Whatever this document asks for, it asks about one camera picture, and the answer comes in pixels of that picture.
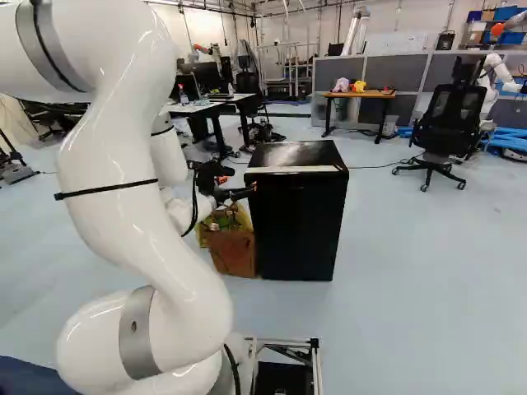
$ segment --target red object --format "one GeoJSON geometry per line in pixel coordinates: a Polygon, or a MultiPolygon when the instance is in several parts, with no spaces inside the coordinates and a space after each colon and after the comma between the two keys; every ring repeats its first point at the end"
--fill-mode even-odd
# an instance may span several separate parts
{"type": "Polygon", "coordinates": [[[504,30],[505,30],[505,24],[503,24],[503,23],[496,23],[491,28],[491,34],[495,35],[496,37],[499,37],[501,35],[501,33],[503,33],[504,30]]]}
{"type": "Polygon", "coordinates": [[[229,178],[226,177],[225,175],[223,175],[221,177],[216,177],[216,181],[217,181],[218,185],[222,185],[222,184],[226,183],[228,179],[229,178]]]}

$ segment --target table leg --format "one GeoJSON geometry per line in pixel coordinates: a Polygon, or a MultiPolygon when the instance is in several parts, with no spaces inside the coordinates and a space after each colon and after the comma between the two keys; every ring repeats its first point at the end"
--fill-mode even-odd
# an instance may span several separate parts
{"type": "Polygon", "coordinates": [[[326,104],[326,130],[322,133],[322,137],[327,137],[331,133],[332,128],[329,126],[331,122],[331,102],[333,97],[328,97],[328,103],[326,104]]]}
{"type": "Polygon", "coordinates": [[[232,147],[225,144],[223,139],[222,126],[220,125],[220,116],[219,114],[214,114],[211,116],[212,126],[214,127],[214,136],[216,136],[217,150],[219,152],[220,161],[224,160],[232,154],[232,147]]]}
{"type": "Polygon", "coordinates": [[[245,112],[244,101],[237,102],[236,107],[240,111],[241,133],[244,137],[244,145],[240,147],[240,151],[250,152],[249,125],[247,124],[247,113],[245,112]]]}
{"type": "Polygon", "coordinates": [[[375,144],[379,144],[380,140],[382,139],[382,128],[384,127],[385,122],[386,122],[386,115],[388,114],[388,107],[389,107],[389,100],[384,99],[383,105],[382,105],[382,120],[380,121],[379,132],[377,133],[377,137],[375,138],[375,144]]]}

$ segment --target white robot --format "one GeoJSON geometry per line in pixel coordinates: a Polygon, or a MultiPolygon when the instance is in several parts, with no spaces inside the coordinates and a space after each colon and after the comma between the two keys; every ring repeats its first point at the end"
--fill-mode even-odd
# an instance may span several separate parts
{"type": "Polygon", "coordinates": [[[487,55],[483,64],[483,70],[477,80],[479,86],[487,88],[487,94],[485,95],[485,101],[481,110],[482,119],[487,119],[491,108],[497,102],[498,96],[500,95],[498,90],[492,87],[496,80],[503,82],[502,89],[505,92],[520,93],[523,88],[523,85],[514,81],[514,78],[503,63],[500,55],[497,53],[487,55]],[[496,74],[496,77],[491,78],[492,72],[496,74]]]}
{"type": "MultiPolygon", "coordinates": [[[[0,37],[1,92],[91,102],[60,149],[57,199],[94,253],[152,284],[71,317],[57,343],[60,376],[85,394],[239,393],[220,374],[231,299],[180,237],[192,204],[170,195],[187,164],[159,115],[176,60],[162,20],[139,0],[33,0],[0,5],[0,37]]],[[[198,194],[198,219],[216,203],[198,194]]],[[[243,366],[243,342],[230,342],[228,360],[243,366]]]]}
{"type": "MultiPolygon", "coordinates": [[[[521,12],[505,23],[496,23],[491,29],[491,37],[497,42],[500,35],[504,30],[514,29],[517,26],[522,26],[527,23],[527,11],[521,12]]],[[[495,80],[501,80],[503,82],[503,90],[505,92],[512,93],[526,93],[525,89],[522,91],[523,85],[518,84],[514,81],[511,73],[507,69],[506,65],[503,63],[501,56],[497,53],[490,53],[485,58],[485,63],[483,64],[483,70],[481,72],[480,78],[478,79],[478,84],[480,86],[485,86],[487,88],[487,96],[485,97],[485,103],[482,108],[482,116],[487,116],[490,112],[492,106],[497,102],[499,93],[496,89],[492,89],[492,85],[495,80]],[[496,73],[496,78],[490,78],[492,72],[496,73]]]]}

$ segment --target computer monitor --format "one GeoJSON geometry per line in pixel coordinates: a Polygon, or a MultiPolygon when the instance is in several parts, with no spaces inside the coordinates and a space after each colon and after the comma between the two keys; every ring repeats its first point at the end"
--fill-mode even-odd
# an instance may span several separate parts
{"type": "Polygon", "coordinates": [[[170,93],[170,98],[173,100],[180,99],[180,87],[183,86],[184,93],[189,98],[189,101],[195,101],[199,99],[198,85],[193,74],[180,74],[175,78],[174,88],[170,93]]]}
{"type": "Polygon", "coordinates": [[[202,94],[210,93],[215,89],[218,89],[221,93],[228,93],[225,82],[217,70],[216,62],[195,63],[192,71],[196,76],[196,82],[202,94]]]}

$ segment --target blue bin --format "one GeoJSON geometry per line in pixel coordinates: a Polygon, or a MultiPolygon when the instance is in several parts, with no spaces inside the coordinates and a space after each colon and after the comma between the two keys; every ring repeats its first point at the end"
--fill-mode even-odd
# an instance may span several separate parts
{"type": "Polygon", "coordinates": [[[525,33],[522,31],[506,31],[501,34],[498,44],[521,44],[524,42],[525,33]]]}
{"type": "Polygon", "coordinates": [[[474,22],[474,21],[481,21],[481,11],[471,11],[469,12],[469,15],[467,16],[467,23],[474,22]]]}
{"type": "Polygon", "coordinates": [[[506,21],[518,13],[518,6],[497,8],[494,12],[494,21],[506,21]]]}

